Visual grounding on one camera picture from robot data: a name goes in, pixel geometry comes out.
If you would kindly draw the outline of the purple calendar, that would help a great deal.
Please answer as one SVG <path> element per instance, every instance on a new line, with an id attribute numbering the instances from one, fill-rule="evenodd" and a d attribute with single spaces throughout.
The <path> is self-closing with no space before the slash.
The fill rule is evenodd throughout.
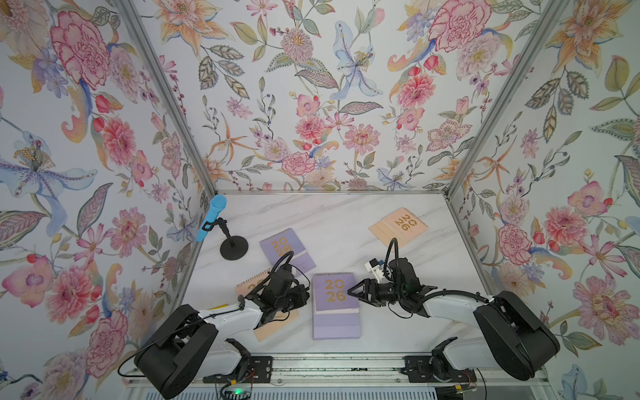
<path id="1" fill-rule="evenodd" d="M 313 276 L 313 339 L 361 338 L 360 306 L 348 294 L 353 273 L 319 273 Z"/>
<path id="2" fill-rule="evenodd" d="M 276 262 L 288 252 L 293 252 L 291 262 L 303 273 L 307 273 L 317 266 L 307 248 L 292 228 L 265 238 L 259 244 L 271 266 L 274 266 Z"/>

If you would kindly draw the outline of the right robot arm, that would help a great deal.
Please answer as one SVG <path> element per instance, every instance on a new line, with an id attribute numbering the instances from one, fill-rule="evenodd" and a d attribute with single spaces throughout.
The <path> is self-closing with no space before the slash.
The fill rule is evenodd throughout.
<path id="1" fill-rule="evenodd" d="M 476 338 L 447 338 L 430 351 L 427 375 L 437 381 L 483 368 L 500 368 L 527 381 L 560 350 L 550 329 L 514 293 L 486 297 L 425 285 L 406 258 L 373 259 L 367 270 L 373 277 L 352 286 L 350 297 L 376 308 L 397 304 L 407 318 L 444 318 L 480 331 Z"/>

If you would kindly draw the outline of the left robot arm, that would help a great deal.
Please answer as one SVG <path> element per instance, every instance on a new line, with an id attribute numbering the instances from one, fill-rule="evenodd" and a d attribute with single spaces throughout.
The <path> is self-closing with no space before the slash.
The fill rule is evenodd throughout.
<path id="1" fill-rule="evenodd" d="M 229 387 L 252 378 L 252 355 L 234 336 L 307 304 L 310 285 L 300 283 L 293 269 L 288 263 L 273 268 L 236 305 L 211 313 L 180 306 L 136 353 L 136 368 L 164 399 L 176 398 L 199 379 L 219 378 Z"/>

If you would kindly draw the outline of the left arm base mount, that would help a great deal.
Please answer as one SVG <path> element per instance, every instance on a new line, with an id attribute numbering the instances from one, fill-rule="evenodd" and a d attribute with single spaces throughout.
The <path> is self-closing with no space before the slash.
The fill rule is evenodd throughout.
<path id="1" fill-rule="evenodd" d="M 249 356 L 240 360 L 238 366 L 228 374 L 217 373 L 203 378 L 204 383 L 270 383 L 273 372 L 273 357 Z"/>

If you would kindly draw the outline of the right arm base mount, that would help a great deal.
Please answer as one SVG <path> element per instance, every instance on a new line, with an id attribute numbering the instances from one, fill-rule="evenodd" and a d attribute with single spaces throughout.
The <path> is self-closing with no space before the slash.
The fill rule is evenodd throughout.
<path id="1" fill-rule="evenodd" d="M 472 369 L 456 370 L 446 360 L 431 355 L 405 356 L 400 373 L 408 377 L 410 383 L 476 383 Z"/>

